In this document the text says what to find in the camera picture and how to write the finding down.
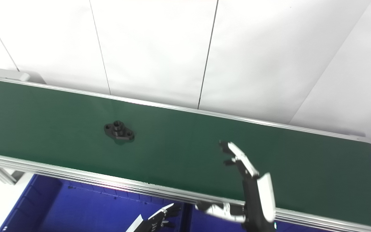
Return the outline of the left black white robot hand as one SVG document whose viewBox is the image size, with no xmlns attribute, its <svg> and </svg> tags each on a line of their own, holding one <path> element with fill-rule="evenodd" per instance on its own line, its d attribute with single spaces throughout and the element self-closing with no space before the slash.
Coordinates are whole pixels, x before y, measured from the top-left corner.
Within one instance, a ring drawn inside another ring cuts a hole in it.
<svg viewBox="0 0 371 232">
<path fill-rule="evenodd" d="M 172 203 L 157 210 L 148 219 L 139 215 L 126 230 L 127 232 L 159 232 L 162 228 L 175 228 L 176 224 L 168 218 L 177 217 L 182 209 L 181 204 Z"/>
</svg>

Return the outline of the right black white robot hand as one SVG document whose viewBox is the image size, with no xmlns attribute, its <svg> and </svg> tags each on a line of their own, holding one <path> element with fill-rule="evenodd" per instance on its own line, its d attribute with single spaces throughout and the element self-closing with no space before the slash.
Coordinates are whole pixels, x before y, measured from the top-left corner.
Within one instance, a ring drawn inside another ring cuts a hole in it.
<svg viewBox="0 0 371 232">
<path fill-rule="evenodd" d="M 270 173 L 260 175 L 246 154 L 231 141 L 219 141 L 222 152 L 231 155 L 226 166 L 235 165 L 242 177 L 243 206 L 199 201 L 195 209 L 222 220 L 240 223 L 248 232 L 275 232 L 276 204 Z"/>
</svg>

